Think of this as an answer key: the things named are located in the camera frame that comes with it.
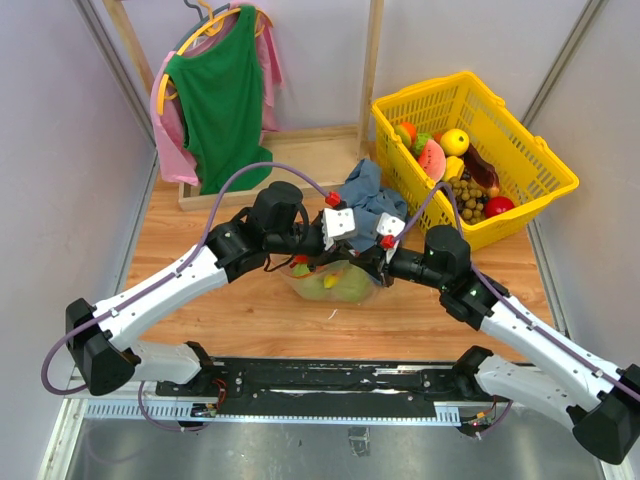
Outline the yellow banana toy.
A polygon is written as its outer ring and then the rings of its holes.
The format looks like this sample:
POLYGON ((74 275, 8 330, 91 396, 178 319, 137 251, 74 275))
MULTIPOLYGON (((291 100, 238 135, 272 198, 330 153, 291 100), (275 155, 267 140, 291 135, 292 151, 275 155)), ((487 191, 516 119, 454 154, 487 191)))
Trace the yellow banana toy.
POLYGON ((334 288, 340 281, 340 275, 337 273, 331 273, 324 277, 323 286, 325 289, 334 288))

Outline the green cabbage toy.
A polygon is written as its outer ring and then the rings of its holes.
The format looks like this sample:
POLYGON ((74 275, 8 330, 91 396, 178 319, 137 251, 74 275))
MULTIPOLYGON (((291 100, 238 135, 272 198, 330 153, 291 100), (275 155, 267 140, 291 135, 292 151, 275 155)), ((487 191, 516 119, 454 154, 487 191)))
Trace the green cabbage toy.
POLYGON ((362 269, 350 266, 343 270, 334 287, 334 296, 343 302, 360 303, 368 299, 376 288, 371 277, 362 269))
POLYGON ((325 287, 324 273, 310 273, 294 279, 297 293, 306 300, 325 300, 330 290, 325 287))

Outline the clear zip top bag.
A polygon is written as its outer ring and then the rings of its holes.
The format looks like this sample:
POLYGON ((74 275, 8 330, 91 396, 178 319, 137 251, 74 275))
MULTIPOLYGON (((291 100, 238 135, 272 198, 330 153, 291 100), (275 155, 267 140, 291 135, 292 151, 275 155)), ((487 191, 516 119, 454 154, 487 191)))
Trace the clear zip top bag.
POLYGON ((292 262, 280 274, 301 298, 310 301, 361 304, 382 290, 364 270, 344 260, 314 270, 307 263, 292 262))

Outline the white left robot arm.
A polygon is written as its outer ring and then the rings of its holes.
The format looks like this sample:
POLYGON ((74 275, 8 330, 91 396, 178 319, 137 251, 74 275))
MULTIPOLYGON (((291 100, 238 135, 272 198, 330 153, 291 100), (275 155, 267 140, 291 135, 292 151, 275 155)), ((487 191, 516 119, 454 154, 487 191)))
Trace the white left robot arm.
POLYGON ((137 286, 90 304, 83 298, 65 311, 65 344, 93 396, 110 394, 131 380, 169 381, 190 394, 207 393, 214 371, 202 347, 149 344, 140 336, 190 301, 264 267, 273 254, 319 257, 356 233, 352 209, 332 192, 327 208, 311 220, 300 189, 276 181, 254 204, 213 227, 171 265, 137 286))

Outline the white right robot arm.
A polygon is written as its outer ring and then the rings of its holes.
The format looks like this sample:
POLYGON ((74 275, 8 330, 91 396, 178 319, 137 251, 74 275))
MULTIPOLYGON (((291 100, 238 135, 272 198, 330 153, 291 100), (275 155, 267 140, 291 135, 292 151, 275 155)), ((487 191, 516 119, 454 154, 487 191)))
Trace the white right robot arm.
POLYGON ((522 403, 567 427, 599 460, 619 465, 639 439, 639 367, 621 368, 541 321, 504 286, 471 262, 469 244, 452 226, 430 229, 421 253, 400 245, 404 223, 389 217, 375 228, 374 264, 383 279, 433 288, 454 319, 526 357, 524 371, 480 347, 460 358, 455 392, 474 400, 486 392, 522 403))

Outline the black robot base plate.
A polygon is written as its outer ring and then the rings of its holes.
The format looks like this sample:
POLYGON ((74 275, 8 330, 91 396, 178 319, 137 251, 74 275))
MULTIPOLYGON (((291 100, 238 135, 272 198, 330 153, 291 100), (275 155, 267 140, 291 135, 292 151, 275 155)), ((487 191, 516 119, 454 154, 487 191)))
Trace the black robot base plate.
POLYGON ((159 396, 223 395, 221 413, 310 420, 426 418, 444 402, 493 397, 456 374, 451 362, 218 357, 186 385, 163 381, 159 396))

